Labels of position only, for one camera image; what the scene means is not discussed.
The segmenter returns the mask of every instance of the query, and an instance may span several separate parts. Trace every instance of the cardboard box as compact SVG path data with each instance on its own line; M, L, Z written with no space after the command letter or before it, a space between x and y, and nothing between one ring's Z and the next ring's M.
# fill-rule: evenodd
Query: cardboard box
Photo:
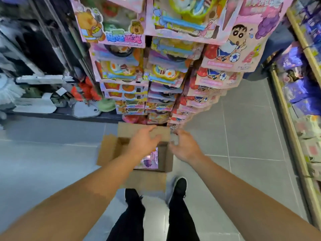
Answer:
M142 124L118 123L118 135L104 135L98 155L97 165L104 166L120 156L128 146L130 138L141 128ZM171 131L168 127L158 126L151 133L151 137L162 135L158 144L158 169L136 169L121 188L135 188L136 190L166 191L166 173L173 169L173 154L168 144L171 141Z

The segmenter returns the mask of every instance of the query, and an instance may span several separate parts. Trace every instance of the yellow shelf edge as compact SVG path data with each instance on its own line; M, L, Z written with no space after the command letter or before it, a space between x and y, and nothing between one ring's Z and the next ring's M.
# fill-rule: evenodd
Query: yellow shelf edge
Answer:
M302 151L302 148L300 145L299 138L296 134L294 124L292 122L290 112L287 107L287 102L285 100L279 78L278 78L275 70L271 71L271 75L273 78L273 83L276 88L278 99L280 101L282 115L285 119L287 131L289 132L288 136L289 136L289 138L292 142L292 145L294 147L295 159L299 163L299 171L301 171L303 176L308 176L309 172L308 172L307 164L306 164L306 161L305 161L305 158L303 155L303 151ZM306 186L307 193L305 193L305 194L308 195L309 200L310 200L311 209L313 211L312 218L313 218L317 228L319 228L319 230L321 230L321 204L320 204L318 197L316 195L312 179L304 177L304 181L302 181L302 184L304 184Z
M298 40L299 40L302 48L304 49L303 53L305 54L305 56L310 64L312 72L314 73L314 76L315 76L316 80L318 81L319 86L321 87L321 68L319 67L315 57L313 56L311 49L308 47L307 40L305 39L304 34L300 30L299 24L296 22L295 16L294 16L293 12L291 11L291 8L288 8L288 10L286 11L286 15L291 23L291 26L293 27L293 30L294 30L296 36L298 37Z

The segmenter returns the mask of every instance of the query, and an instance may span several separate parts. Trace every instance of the floor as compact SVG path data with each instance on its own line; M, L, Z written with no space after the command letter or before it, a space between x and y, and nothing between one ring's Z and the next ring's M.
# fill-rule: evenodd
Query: floor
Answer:
M115 124L33 117L9 117L4 125L6 130L0 130L0 232L43 199L98 169L95 162L103 134L117 133ZM196 115L186 130L214 162L309 220L266 79L243 80L210 111ZM175 158L168 183L177 175L188 179L185 202L201 241L243 240L199 176ZM117 192L85 240L106 240L126 209L123 192ZM166 196L143 194L145 240L166 240L169 213L162 200Z

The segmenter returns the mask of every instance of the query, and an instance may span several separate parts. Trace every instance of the black shoe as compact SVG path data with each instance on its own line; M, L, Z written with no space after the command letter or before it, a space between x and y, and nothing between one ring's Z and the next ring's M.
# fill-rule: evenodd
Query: black shoe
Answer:
M187 180L184 177L178 177L175 180L174 183L174 190L172 193L171 198L169 199L169 204L171 202L171 200L173 199L173 197L175 198L185 198L186 196L186 190L187 190Z
M142 196L139 197L139 194L135 189L125 189L125 201L129 205L130 203L134 203L137 201L141 201Z

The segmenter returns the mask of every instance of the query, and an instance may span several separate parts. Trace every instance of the white mop head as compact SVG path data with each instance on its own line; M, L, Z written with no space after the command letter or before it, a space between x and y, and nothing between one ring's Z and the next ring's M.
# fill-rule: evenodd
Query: white mop head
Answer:
M11 78L0 73L0 104L14 103L24 93L26 93L24 89L16 85Z

